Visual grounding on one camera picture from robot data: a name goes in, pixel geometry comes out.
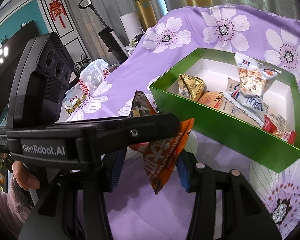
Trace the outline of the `pink sweater left forearm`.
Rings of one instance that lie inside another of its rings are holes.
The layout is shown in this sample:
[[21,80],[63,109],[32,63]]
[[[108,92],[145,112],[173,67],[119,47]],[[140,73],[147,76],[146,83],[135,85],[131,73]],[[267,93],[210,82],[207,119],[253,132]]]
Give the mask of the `pink sweater left forearm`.
[[33,207],[30,193],[22,189],[12,175],[8,193],[0,192],[0,226],[18,238]]

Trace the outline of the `person's left hand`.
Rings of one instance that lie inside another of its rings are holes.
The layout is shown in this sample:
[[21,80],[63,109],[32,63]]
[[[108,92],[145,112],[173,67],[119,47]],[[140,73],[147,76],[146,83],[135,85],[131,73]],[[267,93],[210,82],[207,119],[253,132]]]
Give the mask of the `person's left hand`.
[[21,161],[12,164],[12,171],[18,185],[25,191],[29,189],[37,190],[40,188],[40,181],[35,177]]

